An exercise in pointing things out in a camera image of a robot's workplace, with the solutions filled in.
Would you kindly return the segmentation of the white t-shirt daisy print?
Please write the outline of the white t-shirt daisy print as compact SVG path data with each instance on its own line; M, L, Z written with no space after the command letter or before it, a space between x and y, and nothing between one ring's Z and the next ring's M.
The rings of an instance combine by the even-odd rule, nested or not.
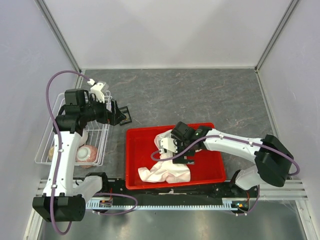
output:
M161 134L156 135L154 144L157 150L161 150L161 140L163 138L171 138L171 131L167 130ZM173 157L173 152L161 152L159 158L167 159ZM138 168L138 174L143 182L147 183L162 183L168 184L186 183L191 180L191 172L186 164L174 164L173 160L157 161L152 168L147 167Z

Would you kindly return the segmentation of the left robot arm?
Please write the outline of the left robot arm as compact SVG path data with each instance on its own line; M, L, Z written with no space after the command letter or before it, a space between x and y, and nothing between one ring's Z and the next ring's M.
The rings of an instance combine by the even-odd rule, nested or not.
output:
M42 195L32 201L33 209L46 222L79 222L84 218L86 203L95 194L104 197L109 193L104 172L88 173L74 187L74 168L87 124L116 126L126 119L121 110L115 99L105 103L84 89L65 91L64 105L52 123L54 152L48 180Z

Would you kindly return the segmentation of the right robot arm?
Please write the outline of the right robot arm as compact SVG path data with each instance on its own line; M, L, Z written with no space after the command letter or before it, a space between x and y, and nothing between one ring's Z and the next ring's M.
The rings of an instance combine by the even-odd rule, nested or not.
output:
M171 135L177 140L178 155L207 150L227 153L252 162L254 165L238 170L229 184L229 191L235 197L260 184L283 187L293 164L293 155L273 135L264 138L250 138L221 132L201 125L194 129L178 122Z

